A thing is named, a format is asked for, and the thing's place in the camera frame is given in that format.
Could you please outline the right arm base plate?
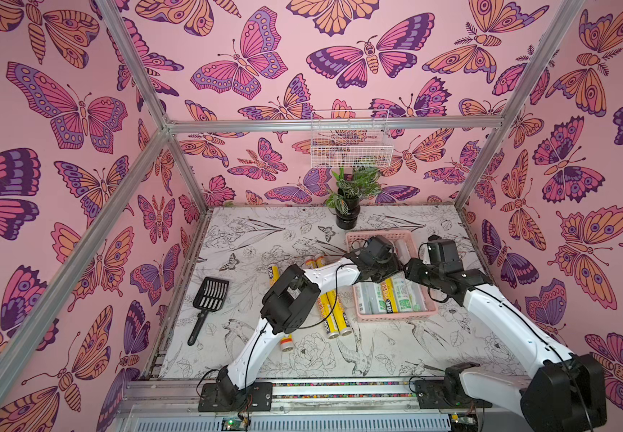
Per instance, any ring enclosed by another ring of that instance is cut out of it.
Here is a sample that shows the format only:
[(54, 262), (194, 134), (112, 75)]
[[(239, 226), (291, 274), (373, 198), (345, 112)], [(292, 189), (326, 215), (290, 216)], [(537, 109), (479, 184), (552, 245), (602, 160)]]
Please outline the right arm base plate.
[(426, 379), (419, 377), (408, 385), (417, 397), (419, 408), (439, 410), (469, 410), (470, 408), (492, 408), (490, 402), (473, 399), (445, 379)]

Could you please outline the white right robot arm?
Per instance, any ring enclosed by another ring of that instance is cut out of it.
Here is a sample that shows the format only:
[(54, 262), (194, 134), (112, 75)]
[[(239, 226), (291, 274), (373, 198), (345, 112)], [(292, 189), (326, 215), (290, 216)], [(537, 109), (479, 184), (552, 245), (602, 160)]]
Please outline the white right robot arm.
[(489, 373), (466, 362), (446, 368), (444, 397), (487, 401), (534, 431), (593, 431), (606, 425), (605, 378), (593, 356), (579, 356), (531, 322), (478, 269), (466, 270), (451, 239), (430, 237), (428, 260), (414, 257), (407, 280), (438, 290), (488, 327), (518, 360), (523, 376)]

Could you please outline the aluminium frame rail base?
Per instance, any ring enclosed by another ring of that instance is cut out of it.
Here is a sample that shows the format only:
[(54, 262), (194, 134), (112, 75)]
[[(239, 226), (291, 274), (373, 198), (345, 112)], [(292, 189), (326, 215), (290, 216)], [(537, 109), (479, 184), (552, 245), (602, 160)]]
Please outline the aluminium frame rail base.
[(113, 431), (529, 431), (490, 401), (444, 397), (436, 376), (266, 379), (248, 412), (210, 408), (211, 381), (129, 384)]

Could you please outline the potted green plant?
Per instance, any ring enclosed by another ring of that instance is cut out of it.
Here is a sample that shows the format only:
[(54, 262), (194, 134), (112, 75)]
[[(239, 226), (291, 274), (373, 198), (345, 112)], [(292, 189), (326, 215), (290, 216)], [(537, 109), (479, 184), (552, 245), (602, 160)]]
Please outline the potted green plant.
[(336, 190), (331, 192), (325, 205), (336, 215), (338, 228), (352, 230), (361, 212), (361, 201), (381, 192), (379, 169), (354, 165), (351, 173), (339, 167), (332, 175), (336, 180)]

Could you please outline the black plastic scraper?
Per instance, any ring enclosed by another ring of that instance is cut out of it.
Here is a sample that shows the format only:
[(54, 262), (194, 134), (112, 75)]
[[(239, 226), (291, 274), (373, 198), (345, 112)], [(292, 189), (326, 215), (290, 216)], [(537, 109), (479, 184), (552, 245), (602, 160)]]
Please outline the black plastic scraper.
[(215, 277), (205, 277), (199, 291), (194, 297), (193, 306), (198, 310), (197, 320), (187, 340), (187, 345), (192, 347), (198, 340), (199, 334), (206, 322), (207, 316), (223, 307), (230, 282)]

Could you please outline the pink plastic basket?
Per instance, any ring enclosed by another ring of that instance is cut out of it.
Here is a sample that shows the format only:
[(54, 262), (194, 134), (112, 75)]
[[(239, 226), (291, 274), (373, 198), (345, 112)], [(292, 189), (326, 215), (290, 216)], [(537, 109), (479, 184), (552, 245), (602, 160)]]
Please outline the pink plastic basket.
[[(398, 259), (417, 257), (417, 247), (407, 230), (351, 231), (346, 235), (346, 243), (349, 249), (355, 249), (374, 236), (387, 239)], [(357, 283), (353, 293), (359, 321), (419, 320), (437, 313), (426, 289), (407, 280), (402, 270), (381, 283)]]

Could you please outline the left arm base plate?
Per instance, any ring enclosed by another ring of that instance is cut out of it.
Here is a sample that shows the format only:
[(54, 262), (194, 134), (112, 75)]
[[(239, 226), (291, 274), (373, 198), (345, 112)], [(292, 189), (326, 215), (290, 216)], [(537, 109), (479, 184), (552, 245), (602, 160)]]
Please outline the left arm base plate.
[(246, 390), (236, 390), (221, 383), (203, 385), (198, 404), (199, 412), (270, 411), (273, 384), (255, 382)]

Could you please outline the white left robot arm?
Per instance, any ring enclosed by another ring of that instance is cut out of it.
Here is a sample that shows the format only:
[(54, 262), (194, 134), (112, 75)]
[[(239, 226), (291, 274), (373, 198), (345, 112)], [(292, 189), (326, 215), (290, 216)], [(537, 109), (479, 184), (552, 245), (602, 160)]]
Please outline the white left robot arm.
[(243, 394), (283, 336), (304, 326), (320, 295), (360, 282), (380, 283), (401, 270), (392, 244), (383, 236), (371, 237), (363, 248), (327, 266), (289, 266), (264, 295), (250, 341), (233, 362), (219, 370), (217, 388), (230, 398)]

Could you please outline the yellow red wrap roll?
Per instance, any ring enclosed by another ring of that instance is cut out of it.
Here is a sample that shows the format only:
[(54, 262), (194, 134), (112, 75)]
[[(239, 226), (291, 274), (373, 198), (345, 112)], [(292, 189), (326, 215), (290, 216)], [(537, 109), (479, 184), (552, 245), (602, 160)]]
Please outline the yellow red wrap roll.
[[(273, 287), (275, 283), (278, 281), (281, 275), (281, 271), (277, 265), (268, 266), (267, 269), (269, 286)], [(284, 335), (284, 337), (280, 340), (279, 347), (282, 352), (289, 353), (294, 349), (293, 337), (291, 335)]]

